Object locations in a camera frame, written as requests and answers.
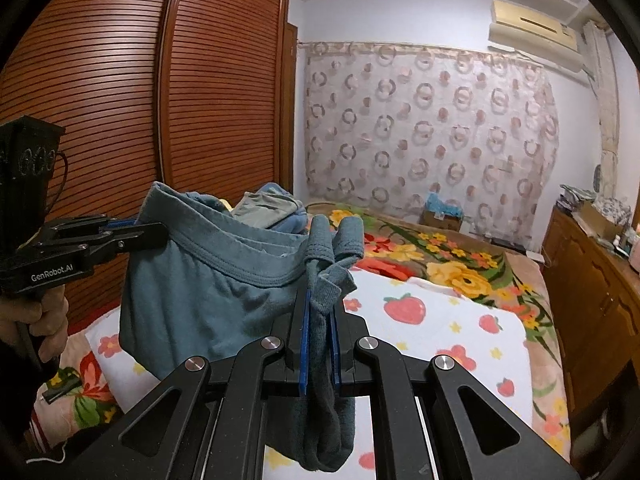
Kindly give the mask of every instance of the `metal bolt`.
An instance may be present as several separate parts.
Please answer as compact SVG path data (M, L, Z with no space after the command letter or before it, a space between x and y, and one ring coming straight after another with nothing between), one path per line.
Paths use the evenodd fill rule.
M448 355L436 355L433 364L440 370L451 370L456 365L456 362Z
M370 335L361 337L358 340L358 344L365 350L373 350L374 348L378 348L378 340L375 337L371 337Z
M260 345L265 350L275 350L278 346L280 346L280 338L274 335L268 335L262 341L260 341Z
M198 370L202 370L204 368L204 359L200 356L189 357L184 362L184 367L187 368L190 372L197 372Z

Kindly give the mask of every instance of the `curtain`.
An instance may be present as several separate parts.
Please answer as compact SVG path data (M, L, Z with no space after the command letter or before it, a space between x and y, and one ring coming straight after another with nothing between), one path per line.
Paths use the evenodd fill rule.
M613 198L618 179L618 138L620 135L618 83L613 56L604 30L594 22L584 26L587 58L596 82L602 155L600 157L600 195Z
M305 47L312 197L415 220L437 192L476 232L528 243L559 136L540 65L430 46Z

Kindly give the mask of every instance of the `wooden dresser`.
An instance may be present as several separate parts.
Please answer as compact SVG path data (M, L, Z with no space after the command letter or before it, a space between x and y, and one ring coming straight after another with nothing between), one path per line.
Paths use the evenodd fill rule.
M640 378L640 277L554 209L543 276L562 354L570 414L578 415L633 363Z

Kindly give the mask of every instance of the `wooden wardrobe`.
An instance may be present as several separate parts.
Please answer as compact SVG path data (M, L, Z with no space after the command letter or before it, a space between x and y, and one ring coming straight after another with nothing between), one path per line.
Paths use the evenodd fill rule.
M268 181L290 187L287 6L52 0L0 73L0 123L26 114L66 128L51 216L135 216L154 180L231 202ZM117 300L125 268L121 257L70 284L70 322Z

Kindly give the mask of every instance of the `blue garment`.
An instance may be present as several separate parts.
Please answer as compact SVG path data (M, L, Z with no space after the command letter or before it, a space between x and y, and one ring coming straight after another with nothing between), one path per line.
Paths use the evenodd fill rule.
M330 382L326 315L354 290L348 268L364 253L362 220L344 219L332 236L316 216L303 236L250 227L224 209L215 197L153 184L138 222L162 222L170 239L129 257L120 343L159 379L193 355L233 356L292 310L306 274L308 396L269 400L267 444L309 470L335 471L353 449L354 403Z
M264 186L262 186L258 193L272 193L272 194L280 194L284 196L288 196L295 200L295 197L286 189L279 186L275 182L268 182ZM287 216L284 220L280 220L277 224L269 227L272 231L278 231L280 233L292 233L292 234L300 234L305 230L306 225L308 224L308 215L306 214L306 209L302 205L302 202L297 201L300 206L298 210Z

